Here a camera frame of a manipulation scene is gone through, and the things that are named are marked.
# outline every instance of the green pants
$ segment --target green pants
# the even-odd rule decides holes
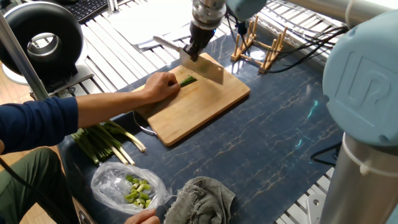
[[[13,164],[11,168],[26,182],[45,194],[64,213],[70,223],[78,223],[72,195],[68,190],[58,156],[53,150],[36,149]],[[0,172],[0,215],[8,224],[19,223],[36,202],[56,223],[62,222],[35,193],[5,170]]]

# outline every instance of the round metal base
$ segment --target round metal base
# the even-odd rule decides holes
[[[87,41],[83,40],[83,48],[81,50],[80,57],[76,63],[84,62],[87,58],[87,55],[88,55]],[[5,66],[5,64],[2,65],[2,69],[4,71],[4,74],[6,74],[6,76],[14,83],[18,83],[20,85],[28,85],[26,79],[22,75],[16,74],[15,72],[11,71],[9,68]]]

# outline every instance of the dark table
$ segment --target dark table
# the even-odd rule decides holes
[[[259,39],[272,43],[264,35]],[[174,194],[194,177],[211,177],[236,194],[231,223],[273,223],[329,169],[312,163],[310,155],[339,142],[343,132],[325,106],[321,72],[301,64],[283,73],[259,74],[251,63],[230,61],[234,45],[228,35],[211,42],[205,52],[244,82],[251,89],[250,95],[177,144],[165,147],[156,137],[141,132],[131,113],[115,121],[147,148],[143,154],[123,139],[124,149],[136,166],[153,171]],[[264,58],[263,51],[255,46],[250,53],[254,58]],[[296,61],[297,57],[290,56],[272,69]],[[174,62],[161,71],[177,65]],[[122,91],[132,91],[146,78]],[[124,223],[130,215],[94,199],[90,182],[96,166],[70,136],[59,150],[72,193],[92,217],[98,223]],[[118,160],[113,156],[109,161]],[[158,208],[161,220],[165,213],[164,207]]]

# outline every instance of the person's left hand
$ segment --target person's left hand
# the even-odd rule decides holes
[[[144,210],[137,215],[128,218],[124,224],[160,224],[156,214],[156,209]]]

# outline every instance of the keyboard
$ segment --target keyboard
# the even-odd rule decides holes
[[[107,8],[106,0],[79,0],[76,4],[67,7],[80,24],[94,18]]]

